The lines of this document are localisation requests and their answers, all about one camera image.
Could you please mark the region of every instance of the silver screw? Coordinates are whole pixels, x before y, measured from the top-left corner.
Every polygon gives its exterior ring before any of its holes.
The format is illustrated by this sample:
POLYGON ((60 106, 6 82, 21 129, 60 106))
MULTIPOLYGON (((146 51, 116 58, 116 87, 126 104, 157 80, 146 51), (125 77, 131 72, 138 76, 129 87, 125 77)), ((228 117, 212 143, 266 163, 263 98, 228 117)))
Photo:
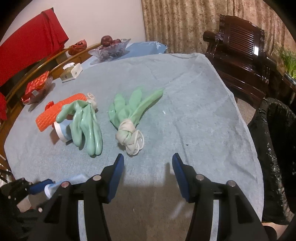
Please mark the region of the silver screw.
POLYGON ((199 181, 202 181, 202 180, 204 180, 205 176, 202 174, 197 174, 195 178, 199 181))
POLYGON ((95 175, 93 176, 94 181, 100 181, 102 179, 101 175, 95 175))
POLYGON ((63 188, 66 188, 66 187, 68 187, 69 185, 70 185, 70 183, 67 182, 67 181, 65 181, 65 182, 63 182, 63 183, 61 184, 61 186, 62 186, 63 188))
POLYGON ((229 186, 231 186, 231 187, 234 187, 234 186, 236 185, 236 182, 233 181, 233 180, 229 180, 229 181, 227 182, 227 184, 228 184, 229 186))

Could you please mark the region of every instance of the tablecloth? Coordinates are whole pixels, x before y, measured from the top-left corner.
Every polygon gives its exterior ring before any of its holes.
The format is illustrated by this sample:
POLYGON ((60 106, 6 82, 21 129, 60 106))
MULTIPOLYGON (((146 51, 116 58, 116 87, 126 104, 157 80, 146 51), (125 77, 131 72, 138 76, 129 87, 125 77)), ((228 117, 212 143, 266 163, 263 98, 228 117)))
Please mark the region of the tablecloth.
MULTIPOLYGON (((261 219, 263 178, 249 130, 233 94, 202 54, 161 54, 95 65, 76 80, 55 80, 52 92, 31 112, 24 107, 13 125, 5 152, 15 178, 36 182, 62 180, 79 173, 92 176, 111 165, 118 153, 125 169, 115 198, 104 205, 111 238, 117 240, 185 240, 194 204, 181 197, 172 169, 178 152, 185 164, 210 180, 235 180, 261 219), (145 146, 130 157, 115 140, 108 108, 116 93, 126 98, 142 86, 144 96, 165 88, 138 125, 145 146), (91 92, 98 103, 103 151, 90 157, 73 143, 54 140, 51 127, 40 132, 36 117, 49 101, 91 92)), ((214 204, 211 240, 216 240, 218 206, 214 204)), ((85 240, 83 218, 80 232, 85 240)))

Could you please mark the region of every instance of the curtain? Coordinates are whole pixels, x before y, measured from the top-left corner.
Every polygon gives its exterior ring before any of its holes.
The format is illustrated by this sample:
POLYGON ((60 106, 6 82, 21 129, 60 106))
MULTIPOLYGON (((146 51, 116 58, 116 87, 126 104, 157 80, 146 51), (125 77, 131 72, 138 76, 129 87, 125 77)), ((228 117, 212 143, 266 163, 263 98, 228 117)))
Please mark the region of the curtain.
POLYGON ((168 45, 170 53, 205 53, 206 30, 217 33, 220 14, 237 16, 265 30, 264 50, 274 47, 296 51, 285 24, 263 0, 142 0, 147 41, 168 45))

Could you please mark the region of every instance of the trash can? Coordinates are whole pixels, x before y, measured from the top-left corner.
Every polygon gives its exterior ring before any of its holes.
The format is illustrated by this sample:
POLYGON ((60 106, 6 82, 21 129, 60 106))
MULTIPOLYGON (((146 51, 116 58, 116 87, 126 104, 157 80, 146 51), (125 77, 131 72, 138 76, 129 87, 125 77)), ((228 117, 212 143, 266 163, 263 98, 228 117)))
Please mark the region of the trash can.
POLYGON ((296 211, 296 116, 279 100, 266 98, 248 128, 263 173, 262 221, 287 225, 296 211))

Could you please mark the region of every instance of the green glove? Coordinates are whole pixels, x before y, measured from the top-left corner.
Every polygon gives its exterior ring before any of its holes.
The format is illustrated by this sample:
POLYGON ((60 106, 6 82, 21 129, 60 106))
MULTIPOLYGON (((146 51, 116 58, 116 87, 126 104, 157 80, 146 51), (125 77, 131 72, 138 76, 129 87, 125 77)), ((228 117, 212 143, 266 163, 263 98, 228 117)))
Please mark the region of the green glove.
POLYGON ((117 94, 109 107, 109 119, 118 129, 115 138, 121 145, 126 147, 126 152, 136 155, 144 146, 144 137, 136 126, 144 111, 163 95, 163 89, 155 91, 152 95, 141 102, 142 91, 136 89, 128 104, 121 94, 117 94))
POLYGON ((74 115, 70 129, 75 146, 81 146, 83 133, 87 153, 90 156, 100 155, 102 152, 102 133, 92 105, 83 100, 66 104, 57 115, 56 122, 61 123, 67 118, 68 114, 74 115))

